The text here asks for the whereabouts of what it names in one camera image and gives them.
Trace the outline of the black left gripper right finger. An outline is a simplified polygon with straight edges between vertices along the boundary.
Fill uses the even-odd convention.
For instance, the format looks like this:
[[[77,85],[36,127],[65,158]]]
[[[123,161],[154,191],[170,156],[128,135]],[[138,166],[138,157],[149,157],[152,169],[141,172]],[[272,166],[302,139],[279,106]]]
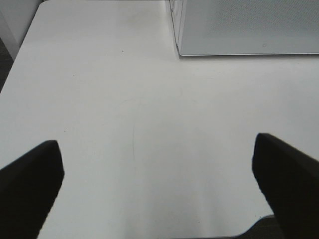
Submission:
[[[259,133],[252,171],[285,238],[317,239],[319,162],[269,133]]]

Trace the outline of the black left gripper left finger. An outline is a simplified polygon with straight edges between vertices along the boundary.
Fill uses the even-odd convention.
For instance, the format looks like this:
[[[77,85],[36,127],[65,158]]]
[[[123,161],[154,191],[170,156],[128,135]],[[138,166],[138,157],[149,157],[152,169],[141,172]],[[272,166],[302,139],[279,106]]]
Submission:
[[[0,170],[0,237],[35,239],[64,179],[58,142],[47,140]]]

